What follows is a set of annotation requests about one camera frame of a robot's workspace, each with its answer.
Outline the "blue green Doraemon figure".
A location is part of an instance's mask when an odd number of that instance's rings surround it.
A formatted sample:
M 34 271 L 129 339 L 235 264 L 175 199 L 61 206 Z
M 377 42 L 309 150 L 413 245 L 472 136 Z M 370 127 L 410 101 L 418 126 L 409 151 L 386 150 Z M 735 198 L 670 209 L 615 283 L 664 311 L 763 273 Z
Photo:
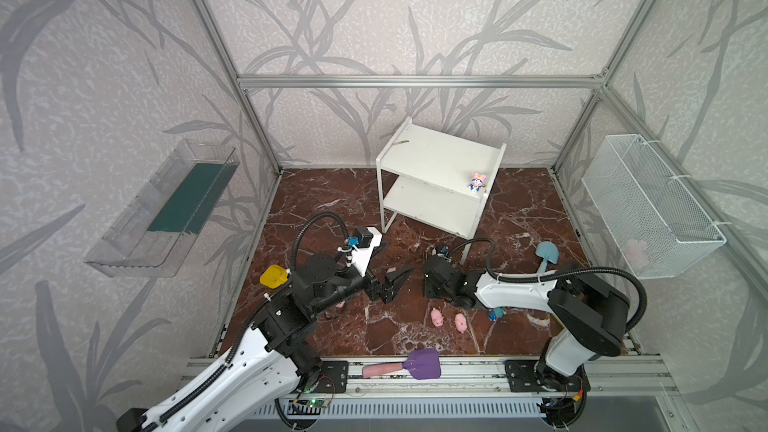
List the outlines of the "blue green Doraemon figure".
M 507 311 L 502 307 L 496 307 L 488 311 L 488 318 L 492 322 L 496 322 L 503 318 L 507 314 Z

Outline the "pink hooded Doraemon figure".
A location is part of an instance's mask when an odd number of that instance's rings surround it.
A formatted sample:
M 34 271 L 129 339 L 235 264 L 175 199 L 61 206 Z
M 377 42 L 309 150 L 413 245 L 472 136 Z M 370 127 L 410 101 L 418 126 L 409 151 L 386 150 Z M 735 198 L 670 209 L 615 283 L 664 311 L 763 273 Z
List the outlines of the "pink hooded Doraemon figure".
M 486 188 L 486 180 L 486 175 L 474 173 L 470 180 L 469 189 L 476 193 L 484 192 Z

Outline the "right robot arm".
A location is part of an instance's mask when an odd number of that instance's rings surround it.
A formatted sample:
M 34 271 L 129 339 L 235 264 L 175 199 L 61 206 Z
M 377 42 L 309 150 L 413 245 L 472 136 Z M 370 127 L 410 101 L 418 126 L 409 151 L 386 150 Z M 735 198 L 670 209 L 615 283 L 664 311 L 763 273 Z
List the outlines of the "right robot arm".
M 511 309 L 545 312 L 562 330 L 545 345 L 532 369 L 538 384 L 555 389 L 576 377 L 583 365 L 599 357 L 621 354 L 623 337 L 639 324 L 648 306 L 644 285 L 632 273 L 615 267 L 580 267 L 569 264 L 549 270 L 559 260 L 556 246 L 541 243 L 541 260 L 533 274 L 492 270 L 496 244 L 487 239 L 489 251 L 481 270 L 465 272 L 444 250 L 424 266 L 424 295 L 454 307 L 484 309 L 498 320 Z

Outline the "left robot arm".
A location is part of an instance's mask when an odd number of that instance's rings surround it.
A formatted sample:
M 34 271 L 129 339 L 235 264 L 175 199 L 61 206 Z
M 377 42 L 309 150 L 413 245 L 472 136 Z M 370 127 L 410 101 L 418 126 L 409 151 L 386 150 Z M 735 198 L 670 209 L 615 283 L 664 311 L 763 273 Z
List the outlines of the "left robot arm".
M 302 239 L 323 219 L 338 224 L 339 250 L 300 263 Z M 319 382 L 323 362 L 307 341 L 318 317 L 359 293 L 388 304 L 413 272 L 395 269 L 377 279 L 369 265 L 384 248 L 374 227 L 349 230 L 331 211 L 310 218 L 292 244 L 286 282 L 250 313 L 231 347 L 169 398 L 126 411 L 117 430 L 230 431 L 263 405 Z

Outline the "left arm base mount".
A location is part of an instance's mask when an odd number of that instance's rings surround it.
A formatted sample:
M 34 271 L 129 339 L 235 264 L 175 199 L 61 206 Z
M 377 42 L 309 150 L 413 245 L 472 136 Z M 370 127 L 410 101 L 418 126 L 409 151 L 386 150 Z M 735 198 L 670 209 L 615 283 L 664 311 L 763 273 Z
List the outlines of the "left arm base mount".
M 332 395 L 344 393 L 349 380 L 349 366 L 346 360 L 324 360 L 317 371 L 300 378 L 295 392 Z

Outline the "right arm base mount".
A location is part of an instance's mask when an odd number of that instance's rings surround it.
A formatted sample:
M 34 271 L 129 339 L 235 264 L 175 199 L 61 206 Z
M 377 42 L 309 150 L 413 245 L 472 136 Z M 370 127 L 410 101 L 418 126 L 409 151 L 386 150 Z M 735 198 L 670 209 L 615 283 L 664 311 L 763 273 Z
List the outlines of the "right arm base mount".
M 578 367 L 571 376 L 563 376 L 540 365 L 538 360 L 511 359 L 504 362 L 504 372 L 511 392 L 575 395 L 591 390 L 584 366 Z

